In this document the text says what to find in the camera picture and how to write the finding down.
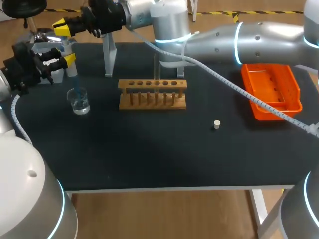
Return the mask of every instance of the cable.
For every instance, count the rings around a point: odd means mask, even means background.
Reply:
[[[168,55],[168,56],[172,56],[172,57],[176,57],[179,58],[183,61],[187,61],[190,63],[193,63],[197,66],[199,66],[200,68],[204,69],[205,71],[207,71],[209,74],[213,75],[214,77],[216,77],[218,80],[220,80],[221,82],[223,82],[224,84],[228,85],[230,88],[234,89],[235,91],[237,91],[238,93],[240,93],[241,95],[245,96],[246,98],[250,99],[252,102],[258,104],[259,106],[269,110],[270,112],[272,112],[273,114],[277,115],[278,117],[288,121],[289,123],[303,129],[304,131],[306,131],[307,133],[310,133],[314,136],[316,136],[317,138],[319,138],[319,131],[317,130],[317,128],[314,127],[314,125],[312,124],[310,127],[288,115],[286,115],[285,113],[277,110],[276,108],[270,106],[269,104],[263,102],[262,100],[258,99],[257,97],[253,96],[252,94],[248,93],[247,91],[241,89],[240,87],[238,87],[237,85],[235,85],[234,83],[230,82],[229,80],[227,80],[225,77],[219,75],[217,72],[213,71],[212,69],[210,69],[208,66],[204,65],[203,63],[188,57],[188,56],[181,56],[181,55],[177,55],[177,54],[173,54],[167,51],[163,51],[160,48],[156,47],[155,45],[153,45],[152,43],[150,43],[149,41],[147,41],[144,37],[142,37],[141,35],[139,35],[138,33],[131,31],[131,33],[133,35],[135,35],[137,38],[141,39],[146,45],[148,45],[149,47],[151,47],[152,49],[154,49],[155,51],[164,54],[164,55]]]
[[[13,118],[13,121],[16,125],[16,127],[20,130],[20,132],[22,133],[24,139],[31,145],[32,144],[32,141],[30,139],[30,137],[28,136],[28,134],[25,132],[25,130],[22,128],[17,116],[16,116],[16,113],[15,113],[15,106],[16,106],[16,103],[18,102],[18,100],[20,99],[20,95],[16,95],[15,98],[13,99],[12,101],[12,105],[11,105],[11,115],[12,115],[12,118]]]

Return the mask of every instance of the orange plastic tray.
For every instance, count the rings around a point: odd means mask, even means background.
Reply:
[[[291,117],[302,111],[300,89],[289,66],[244,64],[241,74],[250,94]],[[283,120],[252,101],[250,105],[257,120]]]

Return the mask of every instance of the wooden test tube rack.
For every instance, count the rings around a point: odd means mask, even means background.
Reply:
[[[122,89],[120,110],[186,109],[186,80],[119,80]],[[149,89],[146,93],[127,93],[127,89]],[[176,92],[166,93],[165,89]]]

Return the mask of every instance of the floor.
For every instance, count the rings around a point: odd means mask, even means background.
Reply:
[[[81,0],[49,1],[52,8],[78,9]],[[305,0],[199,0],[198,11],[303,10]],[[51,25],[74,13],[45,12],[35,17],[38,27]],[[303,24],[299,14],[241,15],[239,21],[278,21]],[[221,24],[233,24],[226,15],[199,15],[191,30],[206,31]],[[12,56],[11,45],[25,32],[22,20],[0,22],[0,66]],[[138,32],[153,40],[151,27]],[[87,32],[76,36],[79,42],[101,42]],[[116,42],[137,42],[126,29],[114,33]],[[263,191],[271,210],[280,190]],[[79,239],[255,239],[256,225],[246,191],[144,192],[79,194],[75,200],[79,219]],[[273,239],[282,238],[277,232]]]

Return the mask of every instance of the black table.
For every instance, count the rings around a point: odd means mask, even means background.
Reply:
[[[246,98],[198,67],[185,69],[186,110],[119,111],[118,79],[152,79],[154,53],[139,43],[117,49],[109,79],[101,44],[74,45],[87,115],[67,102],[68,79],[30,89],[17,104],[22,126],[66,190],[294,185],[317,164],[318,139],[287,122],[256,121]],[[210,67],[243,87],[238,66]],[[293,72],[304,107],[296,118],[316,123],[318,93],[305,71]],[[163,78],[175,76],[162,70]]]

